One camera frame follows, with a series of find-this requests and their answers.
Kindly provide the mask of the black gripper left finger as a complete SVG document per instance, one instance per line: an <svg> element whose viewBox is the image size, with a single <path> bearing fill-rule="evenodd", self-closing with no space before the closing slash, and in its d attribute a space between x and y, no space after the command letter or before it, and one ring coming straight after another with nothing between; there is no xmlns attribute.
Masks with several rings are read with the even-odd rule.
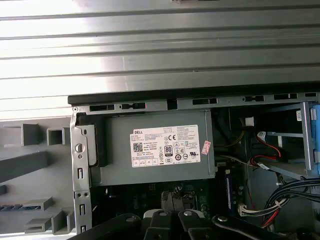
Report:
<svg viewBox="0 0 320 240"><path fill-rule="evenodd" d="M148 210L143 218L124 213L72 237L73 240L170 240L174 218L173 192L161 194L162 209Z"/></svg>

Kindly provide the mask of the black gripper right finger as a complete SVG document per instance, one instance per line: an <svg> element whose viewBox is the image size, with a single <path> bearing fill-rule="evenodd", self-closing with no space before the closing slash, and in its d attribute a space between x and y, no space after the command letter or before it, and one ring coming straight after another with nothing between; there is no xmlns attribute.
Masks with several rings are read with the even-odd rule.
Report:
<svg viewBox="0 0 320 240"><path fill-rule="evenodd" d="M291 235L269 232L232 216L216 215L208 220L194 210L186 209L184 197L172 193L172 208L191 240L293 240Z"/></svg>

